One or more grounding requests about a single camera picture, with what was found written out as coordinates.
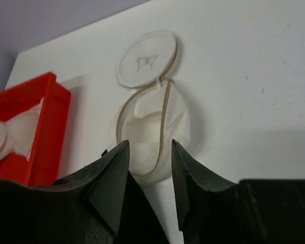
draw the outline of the white fabric pouch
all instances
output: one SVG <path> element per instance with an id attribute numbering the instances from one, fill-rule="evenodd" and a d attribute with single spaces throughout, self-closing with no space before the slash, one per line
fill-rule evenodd
<path id="1" fill-rule="evenodd" d="M 162 118 L 168 86 L 169 97 Z M 161 88 L 153 86 L 134 95 L 121 117 L 120 111 L 111 122 L 107 149 L 129 140 L 129 171 L 136 181 L 144 186 L 165 179 L 171 173 L 172 139 L 184 147 L 191 141 L 189 112 L 180 93 L 168 81 Z"/>

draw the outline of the red plastic frame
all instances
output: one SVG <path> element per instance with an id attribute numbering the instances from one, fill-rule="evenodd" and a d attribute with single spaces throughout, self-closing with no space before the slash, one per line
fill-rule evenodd
<path id="1" fill-rule="evenodd" d="M 46 185 L 57 178 L 71 93 L 46 73 L 0 92 L 0 121 L 37 105 L 43 98 L 29 162 L 9 154 L 0 161 L 0 178 L 27 186 Z"/>

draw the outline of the black object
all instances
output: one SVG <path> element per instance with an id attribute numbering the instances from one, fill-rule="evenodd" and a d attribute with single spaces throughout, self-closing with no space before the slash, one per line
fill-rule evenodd
<path id="1" fill-rule="evenodd" d="M 0 179 L 0 243 L 168 243 L 129 155 L 124 141 L 51 186 Z"/>
<path id="2" fill-rule="evenodd" d="M 234 184 L 172 143 L 179 230 L 189 243 L 305 243 L 305 180 Z"/>

